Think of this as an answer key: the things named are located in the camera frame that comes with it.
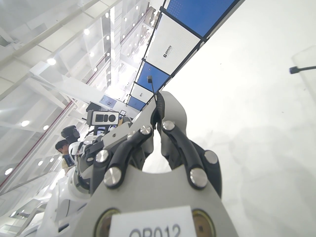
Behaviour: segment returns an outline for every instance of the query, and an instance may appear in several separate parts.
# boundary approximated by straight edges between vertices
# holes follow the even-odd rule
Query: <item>black hair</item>
[[[56,150],[58,151],[58,149],[63,148],[65,145],[68,145],[68,141],[66,139],[60,140],[59,142],[57,142],[57,144],[55,145]]]

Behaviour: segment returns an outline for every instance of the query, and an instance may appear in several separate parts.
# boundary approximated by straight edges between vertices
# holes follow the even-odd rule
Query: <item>white banner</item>
[[[148,100],[150,100],[150,98],[153,96],[153,92],[139,86],[138,84],[134,84],[131,96],[133,96],[136,99],[139,99],[144,103],[147,103]]]
[[[146,61],[169,75],[200,41],[166,15],[162,15],[155,36]]]

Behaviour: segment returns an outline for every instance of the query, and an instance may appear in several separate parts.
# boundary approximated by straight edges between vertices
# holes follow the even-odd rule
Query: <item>black connector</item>
[[[289,70],[290,70],[290,74],[299,73],[299,68],[297,66],[294,66],[294,67],[290,68]]]
[[[153,83],[153,77],[151,75],[147,76],[147,82],[148,83]]]

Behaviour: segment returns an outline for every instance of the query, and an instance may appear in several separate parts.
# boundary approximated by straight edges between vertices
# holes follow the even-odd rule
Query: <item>person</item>
[[[74,163],[69,159],[69,143],[66,139],[63,139],[59,142],[57,142],[57,144],[55,145],[55,149],[60,152],[62,154],[62,162],[61,162],[61,166],[62,169],[65,170],[65,174],[67,174],[67,172],[74,166]]]

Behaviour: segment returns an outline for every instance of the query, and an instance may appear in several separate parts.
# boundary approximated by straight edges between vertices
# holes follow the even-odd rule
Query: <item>black finger link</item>
[[[207,178],[211,185],[214,187],[215,191],[217,192],[218,196],[221,198],[222,193],[222,182],[221,182],[221,171],[220,171],[220,164],[219,161],[215,164],[211,164],[205,157],[205,150],[201,148],[199,145],[191,141],[194,145],[198,155],[200,156],[202,163],[204,165],[205,172],[207,174]]]
[[[134,151],[139,150],[139,148],[141,147],[141,145],[148,139],[150,138],[152,135],[152,130],[150,131],[150,133],[148,135],[143,135],[140,130],[136,131],[135,134],[133,134],[132,137],[130,137],[128,140],[122,142],[119,147],[117,148],[117,150],[115,151],[111,162],[107,168],[110,169],[111,167],[118,167],[121,172],[122,172],[122,176],[120,181],[113,185],[113,186],[108,186],[108,188],[111,189],[116,189],[118,188],[124,181],[125,178],[125,174],[126,174],[126,170],[127,170],[127,166],[129,164],[131,155]]]
[[[92,176],[90,179],[90,194],[91,195],[96,191],[96,189],[98,188],[98,186],[104,179],[104,174],[113,156],[113,153],[111,151],[108,151],[108,153],[109,153],[109,156],[105,162],[98,163],[95,159],[93,161]]]
[[[201,189],[194,185],[190,179],[190,171],[193,168],[201,168],[204,170],[203,163],[199,154],[197,153],[192,142],[186,137],[186,135],[175,125],[173,130],[165,130],[162,126],[162,131],[169,137],[177,151],[179,152],[182,162],[185,166],[185,171],[189,184],[195,189]]]

